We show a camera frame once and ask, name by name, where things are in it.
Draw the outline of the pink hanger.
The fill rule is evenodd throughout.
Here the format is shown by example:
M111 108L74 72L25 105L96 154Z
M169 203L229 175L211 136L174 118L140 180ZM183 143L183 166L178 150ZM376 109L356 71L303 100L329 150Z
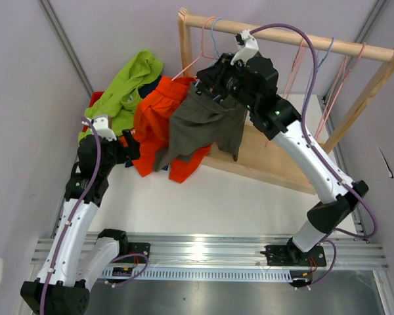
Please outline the pink hanger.
M201 59L201 58L208 58L208 59L213 59L213 60L215 59L212 56L204 54L204 32L206 29L206 25L210 21L215 20L215 19L216 19L215 16L211 16L204 22L204 24L202 26L201 38L200 38L200 53L194 60L191 60L192 52L191 52L191 41L190 41L189 29L185 25L184 21L182 21L182 20L179 21L179 37L180 37L181 60L182 60L183 69L176 76L171 78L172 81L174 81L175 79L179 78L182 75L184 75L186 77L191 77L192 73L193 73L192 67L197 61L199 61L199 59Z
M338 70L338 73L332 83L332 86L326 95L325 101L324 101L324 109L322 111L322 116L321 119L318 123L317 130L315 133L315 139L318 140L322 130L325 128L326 122L328 121L328 118L330 117L330 114L332 112L332 109L334 108L334 105L336 104L336 101L338 99L338 96L345 85L345 82L347 81L347 78L349 77L349 74L352 72L354 67L359 63L359 60L362 57L362 54L366 48L366 43L362 44L362 47L360 49L359 54L356 56L354 64L352 66L349 65L349 57L346 56Z
M292 67L290 70L290 74L288 76L288 80L286 82L286 86L283 92L283 97L287 99L292 91L292 87L294 86L294 83L296 81L296 77L298 75L301 63L303 61L303 58L305 56L307 48L304 46L304 40L301 40L301 43L299 44L298 50L296 52L296 55L294 57L294 60L292 62Z

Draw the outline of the olive grey shorts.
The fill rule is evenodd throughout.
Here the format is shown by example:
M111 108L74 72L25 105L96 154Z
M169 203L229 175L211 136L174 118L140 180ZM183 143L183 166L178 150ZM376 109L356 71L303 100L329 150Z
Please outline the olive grey shorts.
M238 160L247 110L237 105L219 105L194 85L169 118L168 147L156 153L154 170L179 158L190 162L197 150L216 143L220 151Z

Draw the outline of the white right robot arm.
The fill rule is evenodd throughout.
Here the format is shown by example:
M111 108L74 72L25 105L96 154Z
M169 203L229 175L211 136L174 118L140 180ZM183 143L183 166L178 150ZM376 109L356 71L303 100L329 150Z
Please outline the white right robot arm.
M255 55L235 64L224 53L212 66L198 71L197 89L214 101L231 96L250 113L253 126L282 148L312 184L319 202L307 213L307 221L286 244L284 254L264 254L268 263L299 265L356 208L367 184L355 182L328 157L307 130L301 114L277 93L278 72L270 59Z

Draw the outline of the navy blue shorts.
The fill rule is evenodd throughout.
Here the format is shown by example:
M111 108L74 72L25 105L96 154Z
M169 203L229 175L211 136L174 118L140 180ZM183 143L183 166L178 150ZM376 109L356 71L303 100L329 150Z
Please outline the navy blue shorts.
M147 83L145 85L143 85L142 87L140 87L138 89L139 92L139 96L141 98L146 98L152 91L154 91L156 89L156 87L158 86L160 80L161 80L162 76L159 75L154 81L152 81L151 83ZM126 161L125 162L125 168L129 168L132 167L133 163L132 161ZM162 170L164 171L168 171L168 165L166 165L165 167L162 168Z

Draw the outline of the orange shorts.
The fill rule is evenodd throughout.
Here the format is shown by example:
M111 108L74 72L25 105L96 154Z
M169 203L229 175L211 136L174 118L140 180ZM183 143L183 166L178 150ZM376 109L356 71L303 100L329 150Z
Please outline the orange shorts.
M167 147L169 118L186 98L193 77L171 79L162 76L158 86L137 106L133 136L140 143L140 158L133 165L140 176L153 172L156 153Z

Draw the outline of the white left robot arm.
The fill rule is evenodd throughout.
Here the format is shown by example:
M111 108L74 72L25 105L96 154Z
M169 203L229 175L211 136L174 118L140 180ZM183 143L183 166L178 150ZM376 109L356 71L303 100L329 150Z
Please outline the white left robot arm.
M81 139L49 254L36 279L25 281L20 290L34 314L84 314L90 292L109 264L131 259L148 266L148 253L134 252L126 232L109 228L98 235L86 257L80 257L109 187L109 174L115 165L139 157L140 144L130 130L124 130L120 137L97 131Z

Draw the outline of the lime green shorts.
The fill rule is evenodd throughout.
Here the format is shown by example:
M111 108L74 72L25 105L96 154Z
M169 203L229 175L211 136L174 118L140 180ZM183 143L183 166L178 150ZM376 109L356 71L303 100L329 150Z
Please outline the lime green shorts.
M137 106L142 100L139 89L157 80L163 67L162 61L149 50L138 52L118 72L101 97L86 109L85 117L107 115L117 136L124 129L132 129Z

